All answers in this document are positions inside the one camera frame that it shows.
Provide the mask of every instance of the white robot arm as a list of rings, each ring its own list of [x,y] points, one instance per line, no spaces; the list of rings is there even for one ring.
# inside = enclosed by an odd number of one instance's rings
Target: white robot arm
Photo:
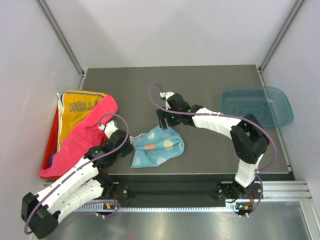
[[[108,137],[104,144],[90,148],[72,169],[44,190],[34,195],[29,192],[23,197],[21,218],[25,222],[36,205],[42,202],[28,224],[38,239],[50,235],[67,215],[83,204],[113,195],[114,183],[103,170],[112,166],[119,157],[131,153],[134,147],[128,139],[118,151],[91,162],[118,147],[127,134],[119,130],[114,121],[101,125],[99,129]]]
[[[167,110],[196,114],[193,116],[172,114],[158,109],[157,115],[162,129],[166,129],[167,125],[174,127],[183,123],[227,136],[233,141],[236,154],[240,157],[235,182],[244,189],[254,182],[256,169],[269,145],[267,138],[258,129],[241,119],[225,117],[220,112],[211,111],[200,105],[190,107],[178,93],[161,92],[160,98],[165,100]],[[248,114],[245,118],[259,125],[253,115]]]

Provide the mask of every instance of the blue plastic bin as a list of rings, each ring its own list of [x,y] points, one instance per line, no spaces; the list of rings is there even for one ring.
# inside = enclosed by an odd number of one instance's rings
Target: blue plastic bin
[[[228,87],[220,94],[220,110],[229,115],[252,114],[264,128],[283,127],[294,118],[285,93],[269,86]]]

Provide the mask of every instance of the red container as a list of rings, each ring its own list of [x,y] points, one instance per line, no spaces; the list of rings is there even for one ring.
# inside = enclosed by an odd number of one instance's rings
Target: red container
[[[58,146],[58,131],[59,131],[59,111],[58,108],[55,111],[54,119],[53,119],[53,124],[50,132],[50,136],[48,139],[48,143],[46,145],[46,150],[43,158],[43,163],[41,169],[47,169],[50,167],[50,157],[52,154],[57,152],[57,146]],[[102,139],[103,143],[106,141],[108,138],[104,136]],[[51,176],[51,177],[41,177],[42,179],[58,179],[61,176]]]

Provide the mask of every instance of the polka dot towel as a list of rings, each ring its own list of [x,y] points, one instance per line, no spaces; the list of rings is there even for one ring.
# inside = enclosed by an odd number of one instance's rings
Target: polka dot towel
[[[159,126],[149,133],[130,137],[135,148],[131,168],[157,167],[185,150],[181,136],[172,128],[162,130]]]

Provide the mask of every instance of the cloth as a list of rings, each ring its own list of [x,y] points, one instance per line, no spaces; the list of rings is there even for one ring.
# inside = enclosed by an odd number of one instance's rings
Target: cloth
[[[60,151],[53,156],[52,166],[41,169],[39,175],[42,178],[60,177],[69,171],[91,147],[101,144],[104,132],[99,130],[100,117],[106,113],[116,113],[117,110],[118,105],[114,98],[105,96],[88,116],[71,130],[62,142]],[[101,123],[105,125],[111,118],[111,115],[106,116]]]
[[[58,93],[57,152],[60,151],[62,142],[69,136],[71,130],[84,120],[105,96],[105,93],[82,90]]]
[[[157,167],[171,158],[180,156],[185,150],[181,136],[172,128],[162,130],[159,126],[149,133],[130,137],[135,148],[131,168]]]

